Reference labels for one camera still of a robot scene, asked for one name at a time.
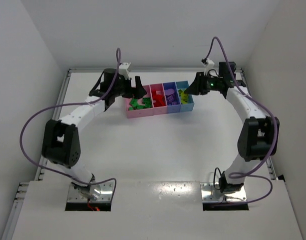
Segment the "red lego brick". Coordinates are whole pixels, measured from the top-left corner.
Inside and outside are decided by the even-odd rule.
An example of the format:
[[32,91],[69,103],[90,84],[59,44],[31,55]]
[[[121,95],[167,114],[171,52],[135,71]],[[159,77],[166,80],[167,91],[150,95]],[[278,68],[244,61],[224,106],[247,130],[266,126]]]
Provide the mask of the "red lego brick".
[[152,90],[152,99],[153,99],[153,106],[155,108],[166,106],[165,101],[164,101],[164,96],[161,94],[157,94],[156,90]]

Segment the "thin green lego brick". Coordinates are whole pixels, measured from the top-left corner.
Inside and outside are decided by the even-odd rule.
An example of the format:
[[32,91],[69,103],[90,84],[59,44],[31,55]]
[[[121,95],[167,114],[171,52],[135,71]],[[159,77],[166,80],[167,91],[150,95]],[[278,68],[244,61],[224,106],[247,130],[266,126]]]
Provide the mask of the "thin green lego brick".
[[139,106],[138,100],[135,98],[132,98],[130,103],[129,103],[133,108],[136,108]]

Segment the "green square lego brick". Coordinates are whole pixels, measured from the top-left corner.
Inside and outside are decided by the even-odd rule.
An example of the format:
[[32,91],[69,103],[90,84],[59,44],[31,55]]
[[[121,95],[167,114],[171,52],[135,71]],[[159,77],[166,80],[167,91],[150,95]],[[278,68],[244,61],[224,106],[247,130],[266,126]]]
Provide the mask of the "green square lego brick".
[[152,107],[152,101],[151,101],[151,98],[149,98],[149,97],[143,97],[142,98],[142,103],[143,103],[145,109],[149,109],[149,108]]

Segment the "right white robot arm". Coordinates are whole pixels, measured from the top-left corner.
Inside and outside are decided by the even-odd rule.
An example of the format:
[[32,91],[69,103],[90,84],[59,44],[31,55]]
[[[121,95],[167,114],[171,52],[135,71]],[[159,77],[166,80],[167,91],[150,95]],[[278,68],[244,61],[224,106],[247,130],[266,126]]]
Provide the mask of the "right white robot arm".
[[214,62],[202,60],[205,68],[197,72],[185,90],[189,95],[206,95],[217,91],[234,107],[243,127],[237,142],[238,155],[231,166],[220,174],[218,190],[235,193],[244,185],[245,178],[256,172],[277,150],[280,122],[248,93],[246,84],[235,79],[235,63],[220,62],[217,76],[211,75]]

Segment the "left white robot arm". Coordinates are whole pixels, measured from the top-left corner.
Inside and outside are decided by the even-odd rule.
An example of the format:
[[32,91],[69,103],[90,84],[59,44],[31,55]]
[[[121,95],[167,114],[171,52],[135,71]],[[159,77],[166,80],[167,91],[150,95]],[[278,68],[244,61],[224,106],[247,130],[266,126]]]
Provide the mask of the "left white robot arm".
[[83,103],[64,117],[46,123],[42,156],[58,165],[81,194],[91,195],[98,183],[94,174],[79,162],[80,133],[96,116],[108,110],[117,97],[140,99],[146,93],[139,76],[135,76],[135,86],[131,85],[128,69],[106,68]]

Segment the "green and lime lego stack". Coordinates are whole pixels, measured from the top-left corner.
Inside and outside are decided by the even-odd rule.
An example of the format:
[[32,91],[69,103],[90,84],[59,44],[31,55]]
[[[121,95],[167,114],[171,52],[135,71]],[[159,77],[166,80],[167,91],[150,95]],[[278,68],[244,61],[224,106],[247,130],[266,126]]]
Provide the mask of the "green and lime lego stack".
[[129,108],[128,108],[128,110],[129,111],[133,111],[133,110],[136,110],[137,108],[136,107],[133,107],[133,106],[130,106]]

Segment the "purple arch lego brick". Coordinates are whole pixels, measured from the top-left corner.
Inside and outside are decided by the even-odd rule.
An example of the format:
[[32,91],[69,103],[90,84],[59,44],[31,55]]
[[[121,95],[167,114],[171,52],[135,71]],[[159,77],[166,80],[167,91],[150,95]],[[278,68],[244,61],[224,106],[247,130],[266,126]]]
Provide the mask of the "purple arch lego brick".
[[173,88],[165,89],[164,93],[166,96],[173,95],[175,93],[175,90]]

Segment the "lime lego brick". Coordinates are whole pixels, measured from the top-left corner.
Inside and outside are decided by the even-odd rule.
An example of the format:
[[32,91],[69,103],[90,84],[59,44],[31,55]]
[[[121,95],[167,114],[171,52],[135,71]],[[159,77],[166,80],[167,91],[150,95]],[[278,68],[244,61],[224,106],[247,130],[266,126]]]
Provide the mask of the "lime lego brick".
[[185,93],[185,89],[181,88],[178,90],[178,94],[180,97],[181,104],[187,104],[189,102],[189,96],[187,93]]

